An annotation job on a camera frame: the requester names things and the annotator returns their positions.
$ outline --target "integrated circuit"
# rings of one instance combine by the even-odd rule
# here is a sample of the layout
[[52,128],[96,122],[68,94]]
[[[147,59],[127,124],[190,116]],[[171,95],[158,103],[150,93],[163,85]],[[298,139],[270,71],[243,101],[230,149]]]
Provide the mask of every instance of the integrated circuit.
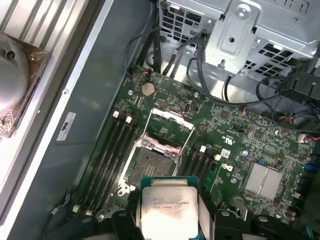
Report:
[[219,117],[220,117],[221,119],[223,119],[223,120],[228,120],[229,115],[230,115],[230,114],[229,114],[228,111],[222,110]]
[[254,135],[253,135],[253,137],[255,138],[255,139],[262,139],[262,136],[263,136],[263,132],[261,131],[261,130],[256,130],[255,132],[254,132]]

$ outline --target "screw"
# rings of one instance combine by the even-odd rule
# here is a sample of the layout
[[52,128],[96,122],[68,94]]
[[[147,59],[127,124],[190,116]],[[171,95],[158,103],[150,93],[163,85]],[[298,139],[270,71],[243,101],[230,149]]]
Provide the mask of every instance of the screw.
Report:
[[228,217],[228,216],[230,216],[230,213],[228,211],[222,211],[221,215],[225,216],[225,217]]
[[160,2],[160,7],[165,10],[165,9],[168,9],[169,8],[169,4],[166,3],[165,1],[161,1]]
[[14,51],[8,51],[5,56],[7,59],[12,60],[15,58],[16,54]]
[[240,10],[240,12],[239,12],[239,16],[240,16],[240,17],[244,17],[244,16],[246,15],[246,13],[247,13],[247,10],[244,9],[244,8],[242,8],[242,9]]
[[260,222],[263,222],[263,223],[268,222],[268,218],[266,218],[265,216],[260,216],[260,217],[258,217],[258,219]]
[[31,54],[31,55],[30,55],[30,60],[31,60],[31,61],[34,61],[34,60],[36,60],[36,57],[35,57],[35,55]]
[[160,42],[165,43],[167,41],[165,36],[160,36]]
[[68,95],[68,94],[69,94],[68,89],[63,89],[63,90],[62,90],[62,95]]

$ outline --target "metal bracket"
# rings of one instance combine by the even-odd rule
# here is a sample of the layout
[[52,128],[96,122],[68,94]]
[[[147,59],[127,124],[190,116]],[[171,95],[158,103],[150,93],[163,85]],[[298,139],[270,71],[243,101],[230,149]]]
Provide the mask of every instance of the metal bracket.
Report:
[[184,118],[181,116],[181,115],[178,115],[177,113],[175,112],[171,112],[171,111],[161,111],[157,108],[152,108],[152,110],[150,111],[150,114],[149,114],[149,117],[148,117],[148,120],[145,124],[145,127],[144,127],[144,130],[143,130],[143,133],[142,133],[142,139],[145,138],[145,133],[147,131],[147,127],[148,127],[148,124],[149,124],[149,121],[150,121],[150,118],[152,115],[158,115],[158,116],[161,116],[165,119],[171,119],[171,120],[175,120],[177,124],[181,125],[181,126],[184,126],[185,128],[189,129],[190,130],[190,134],[189,136],[187,137],[183,147],[181,148],[181,150],[178,152],[179,155],[182,154],[183,150],[185,149],[192,133],[194,132],[194,130],[196,129],[195,128],[195,125],[193,125],[192,123],[190,122],[187,122],[184,120]]
[[244,67],[256,38],[253,27],[260,10],[233,0],[224,19],[216,22],[206,46],[205,62],[236,75]]

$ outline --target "small chip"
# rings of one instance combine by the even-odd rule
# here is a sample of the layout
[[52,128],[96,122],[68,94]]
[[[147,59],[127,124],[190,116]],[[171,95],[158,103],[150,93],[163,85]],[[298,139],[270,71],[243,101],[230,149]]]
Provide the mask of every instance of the small chip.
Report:
[[227,111],[222,111],[221,114],[220,114],[220,118],[221,118],[221,119],[224,119],[224,120],[228,120],[228,118],[229,118],[229,112],[227,112]]
[[191,91],[191,90],[192,90],[192,87],[191,87],[191,86],[189,86],[189,85],[183,85],[183,88],[184,88],[184,89],[186,89],[186,90],[189,90],[189,91]]
[[278,154],[278,159],[281,160],[285,157],[285,151],[283,151],[282,149],[280,149],[279,154]]
[[232,130],[234,130],[235,132],[240,133],[240,134],[244,134],[245,133],[245,130],[243,130],[241,127],[236,126],[236,125],[232,126]]
[[156,101],[156,105],[158,105],[159,107],[162,107],[162,108],[166,108],[167,107],[167,103],[164,100],[161,100],[161,99],[158,99]]
[[253,135],[253,137],[254,137],[255,139],[262,139],[263,134],[264,134],[264,133],[263,133],[262,131],[256,130],[255,133],[254,133],[254,135]]
[[217,164],[215,162],[213,162],[210,166],[210,170],[214,172],[216,170],[216,168],[217,168]]
[[262,215],[270,215],[270,211],[268,209],[263,208],[261,214]]

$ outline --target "chipset heatsink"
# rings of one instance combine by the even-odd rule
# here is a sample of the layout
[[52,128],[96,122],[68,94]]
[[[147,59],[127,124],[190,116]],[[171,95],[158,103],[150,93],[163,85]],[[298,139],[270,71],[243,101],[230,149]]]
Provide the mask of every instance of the chipset heatsink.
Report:
[[243,188],[261,197],[273,200],[281,183],[282,173],[252,162]]

